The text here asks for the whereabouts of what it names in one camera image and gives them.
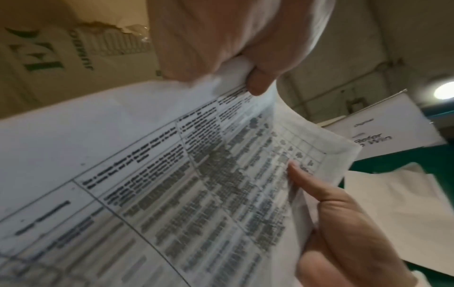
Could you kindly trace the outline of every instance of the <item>hand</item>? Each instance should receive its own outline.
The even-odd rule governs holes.
[[[295,185],[320,201],[319,227],[297,265],[304,287],[414,287],[415,277],[382,231],[344,190],[288,166]]]
[[[334,1],[148,0],[150,34],[165,77],[193,81],[242,53],[260,95],[309,54]]]

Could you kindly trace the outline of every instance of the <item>green surface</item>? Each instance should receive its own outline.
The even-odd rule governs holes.
[[[454,203],[454,146],[417,148],[381,157],[368,158],[355,162],[350,170],[370,174],[384,173],[411,162],[419,163],[428,174],[434,174],[451,204]],[[432,287],[454,287],[454,277],[415,264],[407,263],[407,265],[411,270],[419,270],[424,273]]]

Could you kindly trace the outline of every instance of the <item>ceiling light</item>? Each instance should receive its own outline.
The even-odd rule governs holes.
[[[440,100],[454,98],[454,81],[438,87],[434,92],[434,96]]]

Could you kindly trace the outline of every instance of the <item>bright round light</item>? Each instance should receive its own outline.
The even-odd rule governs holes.
[[[447,100],[454,98],[454,82],[441,85],[435,90],[434,96],[440,100]]]

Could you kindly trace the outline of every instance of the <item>ceiling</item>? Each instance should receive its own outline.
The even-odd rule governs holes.
[[[421,107],[440,104],[426,87],[454,76],[452,11],[452,0],[337,0],[320,42],[279,80],[279,92],[313,122],[404,89]]]

